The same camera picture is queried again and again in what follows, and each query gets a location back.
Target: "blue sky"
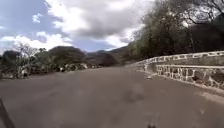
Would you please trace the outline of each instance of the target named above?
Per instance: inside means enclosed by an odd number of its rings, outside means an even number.
[[[152,0],[1,0],[0,52],[18,43],[84,51],[126,46]]]

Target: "cloud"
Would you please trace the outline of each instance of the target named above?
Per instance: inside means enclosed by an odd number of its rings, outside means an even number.
[[[72,40],[68,37],[63,38],[60,34],[49,35],[46,32],[37,32],[36,35],[44,37],[46,42],[32,40],[26,36],[5,36],[0,39],[0,42],[14,42],[14,45],[28,44],[33,48],[46,48],[47,50],[56,46],[72,46],[70,43]]]
[[[32,19],[34,23],[40,23],[40,17],[43,17],[42,14],[37,13],[36,15],[33,15]]]
[[[104,40],[120,47],[141,26],[152,0],[46,0],[46,4],[48,14],[58,19],[52,22],[54,27],[70,37]]]
[[[3,27],[3,26],[0,26],[0,30],[2,30],[2,29],[6,29],[5,27]]]

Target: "low stone wall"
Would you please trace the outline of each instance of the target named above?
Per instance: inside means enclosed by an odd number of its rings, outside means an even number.
[[[224,90],[224,67],[157,65],[157,74],[169,78]]]
[[[133,68],[145,72],[156,72],[156,65],[200,65],[224,66],[224,51],[202,52],[192,54],[179,54],[160,56],[146,59],[135,64]]]

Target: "wall coping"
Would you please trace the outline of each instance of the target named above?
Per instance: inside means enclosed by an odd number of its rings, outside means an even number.
[[[176,67],[176,68],[206,68],[206,69],[224,69],[224,66],[198,66],[198,65],[156,65],[157,67]]]
[[[177,54],[177,55],[170,55],[170,56],[158,56],[158,57],[153,57],[153,58],[139,61],[136,64],[166,62],[167,60],[184,60],[184,59],[189,59],[189,58],[201,58],[204,55],[206,55],[208,57],[222,56],[222,55],[224,55],[224,51]]]

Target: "gray asphalt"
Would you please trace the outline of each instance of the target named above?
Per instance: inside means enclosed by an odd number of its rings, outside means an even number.
[[[16,128],[224,128],[222,93],[125,68],[1,81],[0,97]]]

